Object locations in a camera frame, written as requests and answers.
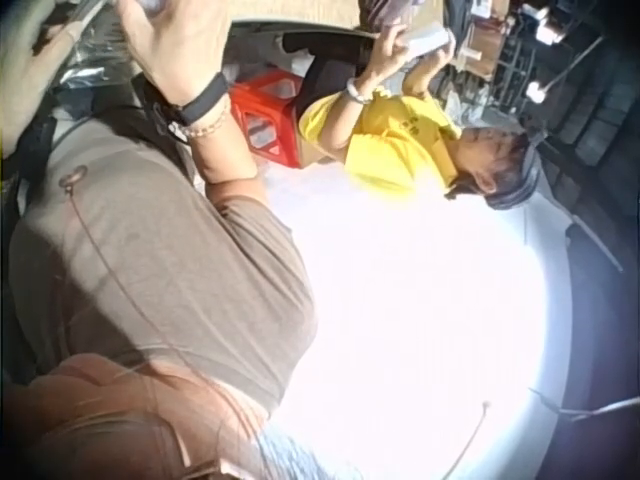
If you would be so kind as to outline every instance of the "yellow t-shirt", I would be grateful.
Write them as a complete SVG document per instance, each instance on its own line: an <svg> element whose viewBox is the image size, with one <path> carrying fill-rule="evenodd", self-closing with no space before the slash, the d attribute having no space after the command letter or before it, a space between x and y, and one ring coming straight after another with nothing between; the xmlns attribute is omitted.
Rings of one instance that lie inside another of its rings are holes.
<svg viewBox="0 0 640 480"><path fill-rule="evenodd" d="M312 104L300 119L300 133L317 145L327 114L338 94ZM347 172L366 185L387 194L407 195L416 181L428 175L448 190L458 176L443 141L460 130L436 101L391 96L384 90L362 110L347 151Z"/></svg>

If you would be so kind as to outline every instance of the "chest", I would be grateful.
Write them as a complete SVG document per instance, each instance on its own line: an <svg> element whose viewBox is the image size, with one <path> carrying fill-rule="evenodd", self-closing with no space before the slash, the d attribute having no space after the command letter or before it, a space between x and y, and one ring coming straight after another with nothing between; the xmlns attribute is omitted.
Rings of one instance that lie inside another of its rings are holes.
<svg viewBox="0 0 640 480"><path fill-rule="evenodd" d="M414 108L399 97L376 98L360 118L361 133L403 138L426 151L439 139L439 125L429 112Z"/></svg>

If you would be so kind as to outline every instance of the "beaded bracelet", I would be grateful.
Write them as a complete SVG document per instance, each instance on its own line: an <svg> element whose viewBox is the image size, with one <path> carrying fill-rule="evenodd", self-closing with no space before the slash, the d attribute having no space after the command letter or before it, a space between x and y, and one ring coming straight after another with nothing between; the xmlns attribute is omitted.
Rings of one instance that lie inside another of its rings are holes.
<svg viewBox="0 0 640 480"><path fill-rule="evenodd" d="M216 120L213 123L205 127L198 127L198 128L180 127L180 131L182 132L182 134L187 138L200 138L200 137L206 137L207 135L211 135L216 131L218 131L222 126L222 124L227 119L227 116L229 115L229 113L231 112L231 102L229 100L229 97L225 97L222 101L224 102L224 105L222 107L222 112L220 112L220 115L218 116L218 118L216 118Z"/></svg>

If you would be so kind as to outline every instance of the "red stool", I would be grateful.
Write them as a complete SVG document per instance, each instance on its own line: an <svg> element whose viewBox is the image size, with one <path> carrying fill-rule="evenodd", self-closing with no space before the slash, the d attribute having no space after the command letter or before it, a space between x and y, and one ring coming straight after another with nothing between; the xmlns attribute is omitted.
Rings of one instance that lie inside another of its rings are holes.
<svg viewBox="0 0 640 480"><path fill-rule="evenodd" d="M301 84L301 77L274 69L230 90L231 112L251 152L290 168L300 168L291 100Z"/></svg>

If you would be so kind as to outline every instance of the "wire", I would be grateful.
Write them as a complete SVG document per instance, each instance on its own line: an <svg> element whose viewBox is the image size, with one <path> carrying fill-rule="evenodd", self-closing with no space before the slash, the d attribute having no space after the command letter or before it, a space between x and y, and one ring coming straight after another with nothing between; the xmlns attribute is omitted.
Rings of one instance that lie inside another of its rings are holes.
<svg viewBox="0 0 640 480"><path fill-rule="evenodd" d="M625 410L627 408L640 407L639 396L630 398L628 400L621 400L618 402L610 403L595 410L571 410L560 407L554 401L550 400L549 397L538 392L537 390L534 390L533 388L529 388L529 391L537 395L540 399L540 402L553 413L555 413L559 417L567 417L571 422L578 422L580 420L585 420L587 418L596 417L598 415L603 415L605 413L611 413L618 410Z"/></svg>
<svg viewBox="0 0 640 480"><path fill-rule="evenodd" d="M458 458L456 458L456 460L453 462L453 464L451 465L449 470L447 470L447 473L445 473L444 476L442 477L442 480L448 480L451 477L451 475L453 474L453 472L462 463L462 459L464 458L464 456L469 451L469 448L471 447L471 444L473 443L475 438L478 436L478 432L480 431L480 428L482 427L482 425L484 424L484 421L487 418L487 412L489 411L489 407L490 406L491 406L491 403L489 403L488 401L485 401L485 402L482 403L482 415L480 416L480 420L478 420L478 424L476 425L476 428L473 430L473 433L469 437L469 440L467 441L465 446L462 448L462 451L458 455Z"/></svg>

